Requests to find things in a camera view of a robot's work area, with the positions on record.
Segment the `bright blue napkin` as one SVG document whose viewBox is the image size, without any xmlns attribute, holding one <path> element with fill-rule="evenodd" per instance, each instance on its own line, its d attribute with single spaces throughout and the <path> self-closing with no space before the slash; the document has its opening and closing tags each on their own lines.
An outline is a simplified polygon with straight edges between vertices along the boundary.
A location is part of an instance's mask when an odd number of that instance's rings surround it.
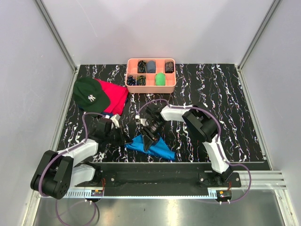
<svg viewBox="0 0 301 226">
<path fill-rule="evenodd" d="M 138 135 L 132 139 L 132 143 L 125 144 L 125 148 L 141 152 L 143 154 L 163 158 L 169 161 L 175 161 L 176 154 L 171 151 L 164 140 L 159 137 L 159 141 L 152 145 L 147 151 L 144 151 L 143 137 Z"/>
</svg>

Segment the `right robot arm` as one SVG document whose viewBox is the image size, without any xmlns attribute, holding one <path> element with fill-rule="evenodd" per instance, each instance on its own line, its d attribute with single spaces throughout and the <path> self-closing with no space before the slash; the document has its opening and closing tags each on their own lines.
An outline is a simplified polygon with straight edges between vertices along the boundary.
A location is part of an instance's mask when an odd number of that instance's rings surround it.
<svg viewBox="0 0 301 226">
<path fill-rule="evenodd" d="M 221 127 L 217 119 L 206 109 L 190 106 L 166 105 L 147 107 L 150 118 L 136 119 L 141 124 L 143 150 L 146 152 L 159 141 L 159 133 L 167 121 L 181 121 L 186 124 L 190 133 L 200 141 L 211 161 L 212 173 L 203 178 L 209 185 L 225 186 L 230 182 L 233 172 L 221 144 Z"/>
</svg>

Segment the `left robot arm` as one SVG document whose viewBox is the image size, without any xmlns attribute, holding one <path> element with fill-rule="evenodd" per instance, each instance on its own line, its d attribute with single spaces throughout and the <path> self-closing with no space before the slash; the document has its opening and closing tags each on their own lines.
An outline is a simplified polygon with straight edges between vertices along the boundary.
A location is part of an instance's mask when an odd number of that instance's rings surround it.
<svg viewBox="0 0 301 226">
<path fill-rule="evenodd" d="M 118 120 L 101 118 L 77 145 L 58 152 L 45 151 L 30 182 L 32 190 L 42 196 L 62 199 L 70 188 L 82 183 L 104 184 L 101 168 L 85 160 L 98 152 L 100 144 L 123 146 L 132 139 L 126 135 Z"/>
</svg>

